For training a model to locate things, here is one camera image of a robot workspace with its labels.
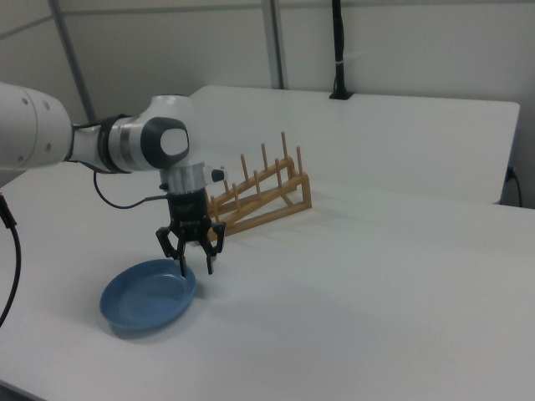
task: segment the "floor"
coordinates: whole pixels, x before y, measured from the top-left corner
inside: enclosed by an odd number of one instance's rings
[[[32,399],[0,386],[0,401],[32,401]]]

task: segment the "black cable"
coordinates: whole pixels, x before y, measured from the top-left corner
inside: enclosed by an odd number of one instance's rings
[[[107,200],[105,198],[104,195],[102,195],[102,192],[100,192],[100,189],[99,189],[99,184],[97,183],[97,172],[94,171],[93,172],[93,184],[94,184],[94,188],[96,189],[97,191],[97,194],[99,194],[100,196],[100,199],[102,199],[104,202],[106,202],[106,204],[110,205],[111,207],[114,207],[115,209],[132,209],[136,206],[139,206],[141,205],[142,203],[145,203],[145,202],[148,202],[148,201],[158,201],[158,200],[161,200],[161,199],[166,199],[166,196],[165,195],[159,195],[159,196],[149,196],[148,198],[145,198],[143,200],[140,200],[139,202],[136,202],[134,203],[133,205],[128,205],[128,206],[119,206],[119,205],[116,205],[114,203],[111,203],[109,200]]]
[[[515,182],[517,183],[518,205],[520,207],[522,207],[522,192],[520,191],[520,181],[518,180],[518,177],[517,177],[517,175],[515,174],[514,171],[511,173],[511,178],[513,178],[515,180]]]
[[[15,255],[16,255],[15,277],[13,278],[13,284],[11,286],[11,291],[9,293],[8,301],[6,302],[6,306],[3,309],[2,316],[0,316],[0,327],[1,327],[4,321],[6,320],[6,317],[8,317],[9,309],[11,309],[13,300],[15,299],[15,294],[17,293],[18,281],[20,279],[20,271],[21,271],[21,265],[22,265],[22,252],[21,252],[20,240],[18,238],[17,229],[15,228],[15,225],[17,224],[17,222],[15,221],[15,219],[13,219],[13,215],[9,211],[8,204],[4,200],[2,194],[0,194],[0,216],[2,217],[2,220],[4,224],[6,225],[6,228],[11,230],[11,234],[13,235],[13,242],[15,243]]]

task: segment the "wooden peg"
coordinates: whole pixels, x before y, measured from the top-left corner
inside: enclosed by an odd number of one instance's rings
[[[238,193],[237,193],[236,184],[232,184],[232,190],[234,191],[234,201],[236,202],[236,210],[240,211],[240,209],[241,209],[241,207],[240,207],[240,197],[238,196]]]
[[[264,169],[268,169],[268,155],[266,154],[266,144],[262,144],[262,157],[264,159]]]
[[[223,185],[225,186],[225,193],[228,194],[229,189],[227,180],[223,181]]]
[[[298,168],[299,168],[299,175],[303,175],[303,162],[301,161],[301,146],[298,146]]]
[[[219,222],[219,212],[217,211],[216,198],[213,196],[211,198],[211,209],[214,212],[214,217],[216,218],[216,223]]]
[[[247,166],[245,164],[245,156],[242,154],[240,157],[242,158],[243,176],[245,177],[245,181],[247,181],[249,180],[249,174],[247,173]]]
[[[286,134],[281,132],[281,136],[283,137],[283,152],[284,152],[284,159],[288,158],[288,148],[286,147]]]
[[[258,179],[258,171],[254,170],[254,185],[257,187],[258,199],[262,198],[262,192],[260,191],[260,180]]]
[[[281,164],[278,159],[275,159],[275,170],[277,171],[278,187],[283,187],[283,178],[281,177]]]

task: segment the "white wall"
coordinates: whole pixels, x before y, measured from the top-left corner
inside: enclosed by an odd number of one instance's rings
[[[324,0],[281,1],[290,89],[332,90],[329,7]],[[345,52],[365,52],[346,66],[349,89],[521,105],[512,164],[525,204],[535,207],[535,4],[358,6],[342,13]],[[517,202],[512,183],[505,200]]]
[[[260,0],[60,6],[99,117],[137,114],[156,94],[207,84],[273,85]]]
[[[77,122],[82,107],[58,30],[46,0],[0,1],[0,80],[59,99]],[[14,178],[0,171],[0,186]]]

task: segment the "blue bowl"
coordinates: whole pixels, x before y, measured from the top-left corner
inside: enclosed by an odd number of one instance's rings
[[[145,261],[120,273],[104,289],[100,312],[123,330],[147,330],[166,324],[191,303],[195,274],[186,277],[169,259]]]

